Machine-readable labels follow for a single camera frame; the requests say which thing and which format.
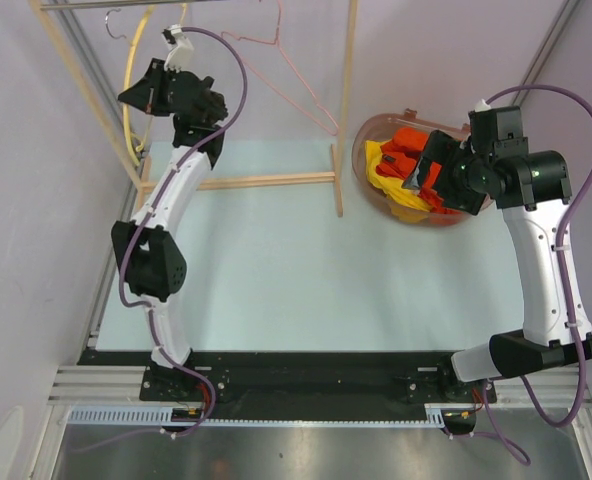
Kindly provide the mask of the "yellow shorts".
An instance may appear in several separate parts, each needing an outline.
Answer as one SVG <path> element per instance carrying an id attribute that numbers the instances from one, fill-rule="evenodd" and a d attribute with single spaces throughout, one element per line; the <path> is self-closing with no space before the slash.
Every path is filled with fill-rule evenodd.
<path id="1" fill-rule="evenodd" d="M 403 189 L 402 179 L 383 176 L 376 171 L 382 158 L 382 145 L 384 142 L 372 140 L 367 140 L 364 143 L 366 178 L 372 187 L 379 190 L 387 200 L 392 202 L 390 211 L 393 216 L 404 223 L 419 223 L 428 217 L 432 206 L 412 191 Z"/>

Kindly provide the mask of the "pink wire hanger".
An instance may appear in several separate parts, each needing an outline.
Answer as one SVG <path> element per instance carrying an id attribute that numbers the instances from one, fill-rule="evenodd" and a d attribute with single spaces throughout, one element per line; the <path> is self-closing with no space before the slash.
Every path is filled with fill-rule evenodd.
<path id="1" fill-rule="evenodd" d="M 272 4 L 275 10 L 274 19 L 263 35 L 222 30 L 220 36 L 243 47 L 243 63 L 259 82 L 308 123 L 335 137 L 339 133 L 339 123 L 335 115 L 321 100 L 316 88 L 284 46 L 284 1 L 272 1 Z"/>

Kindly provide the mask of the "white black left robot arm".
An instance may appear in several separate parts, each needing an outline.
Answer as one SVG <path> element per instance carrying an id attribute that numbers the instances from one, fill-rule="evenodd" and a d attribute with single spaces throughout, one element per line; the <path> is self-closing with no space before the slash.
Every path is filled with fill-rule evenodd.
<path id="1" fill-rule="evenodd" d="M 174 128 L 167 167 L 143 206 L 128 221 L 116 222 L 111 239 L 122 283 L 120 295 L 135 295 L 144 309 L 153 340 L 151 359 L 168 368 L 162 387 L 173 398 L 190 397 L 197 376 L 180 365 L 191 348 L 178 318 L 178 294 L 187 263 L 175 234 L 189 200 L 219 159 L 228 111 L 212 77 L 168 70 L 153 59 L 143 78 L 124 90 L 119 101 L 155 117 L 170 117 Z"/>

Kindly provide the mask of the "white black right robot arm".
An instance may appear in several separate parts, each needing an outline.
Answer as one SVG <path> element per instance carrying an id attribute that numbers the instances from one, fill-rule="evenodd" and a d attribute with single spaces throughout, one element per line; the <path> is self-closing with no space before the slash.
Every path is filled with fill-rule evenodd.
<path id="1" fill-rule="evenodd" d="M 429 184 L 444 207 L 470 215 L 488 200 L 495 203 L 514 246 L 523 325 L 451 356 L 437 376 L 449 401 L 462 400 L 484 379 L 592 360 L 592 324 L 582 311 L 570 234 L 561 223 L 572 199 L 564 158 L 552 150 L 530 152 L 517 106 L 480 101 L 469 120 L 464 140 L 432 131 L 403 186 Z"/>

